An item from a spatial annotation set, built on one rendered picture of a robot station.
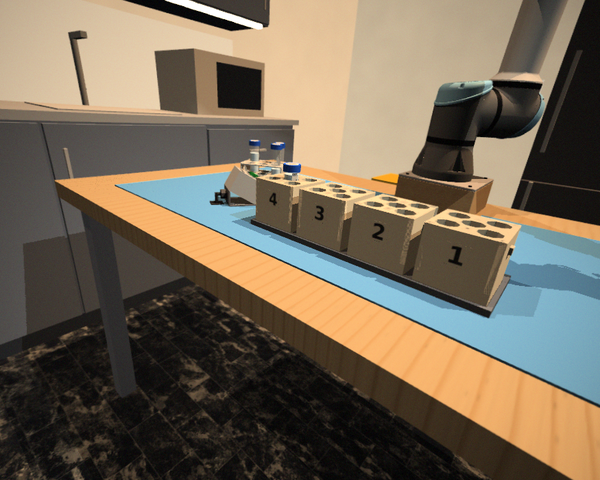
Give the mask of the light blue bench mat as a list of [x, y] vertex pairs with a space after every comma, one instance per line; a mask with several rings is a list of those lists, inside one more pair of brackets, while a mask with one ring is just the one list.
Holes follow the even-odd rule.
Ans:
[[521, 225], [489, 318], [251, 224], [216, 204], [231, 171], [116, 187], [600, 408], [600, 241]]

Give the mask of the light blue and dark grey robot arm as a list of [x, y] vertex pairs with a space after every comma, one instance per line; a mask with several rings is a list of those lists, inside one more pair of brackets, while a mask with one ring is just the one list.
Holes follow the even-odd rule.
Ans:
[[523, 0], [499, 72], [441, 85], [413, 174], [470, 182], [477, 137], [516, 138], [539, 122], [545, 107], [539, 73], [567, 2]]

